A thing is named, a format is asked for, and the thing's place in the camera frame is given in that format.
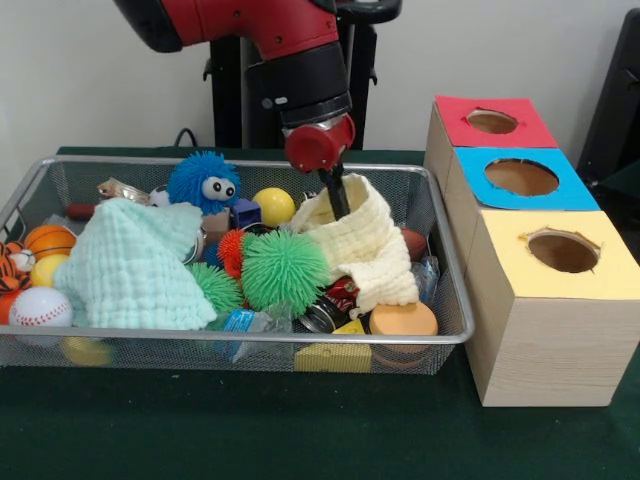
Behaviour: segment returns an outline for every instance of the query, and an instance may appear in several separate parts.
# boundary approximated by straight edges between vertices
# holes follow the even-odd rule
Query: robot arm
[[[355,130],[348,115],[351,97],[334,0],[115,3],[142,40],[158,52],[176,52],[228,35],[253,41],[263,61],[249,67],[247,83],[264,108],[280,112],[287,159],[300,172],[320,172],[336,219],[349,213],[340,158],[351,147]],[[397,16],[400,4],[401,0],[339,3],[354,22],[364,12],[389,20],[389,12]]]

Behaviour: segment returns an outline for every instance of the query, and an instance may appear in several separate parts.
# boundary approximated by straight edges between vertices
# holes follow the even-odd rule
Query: basketball
[[[67,228],[59,225],[44,225],[34,229],[24,241],[36,260],[49,255],[69,255],[76,244],[76,237]]]

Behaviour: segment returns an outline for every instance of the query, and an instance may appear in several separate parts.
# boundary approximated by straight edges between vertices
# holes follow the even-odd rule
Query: wooden box
[[[483,131],[472,125],[474,115],[494,119],[496,132],[507,128],[495,126],[500,119],[515,127]],[[528,100],[438,97],[425,165],[438,179],[463,271],[483,208],[599,210]]]
[[[467,283],[483,405],[610,403],[640,340],[640,268],[605,213],[483,210]]]

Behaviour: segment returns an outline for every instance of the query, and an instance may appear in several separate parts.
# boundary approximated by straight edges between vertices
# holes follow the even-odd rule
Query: plastic bag
[[[440,267],[437,257],[425,257],[419,263],[411,265],[411,272],[416,277],[416,285],[420,292],[420,301],[427,306],[431,306],[438,288],[440,278]]]
[[[263,312],[234,310],[224,321],[224,332],[291,333],[293,316],[286,305],[273,305]],[[215,350],[231,363],[258,353],[272,357],[293,357],[293,344],[283,342],[216,342]]]

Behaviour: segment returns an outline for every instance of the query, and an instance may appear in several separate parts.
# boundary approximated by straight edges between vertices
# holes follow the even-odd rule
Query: red lid
[[[553,135],[526,98],[436,97],[454,147],[557,148]]]

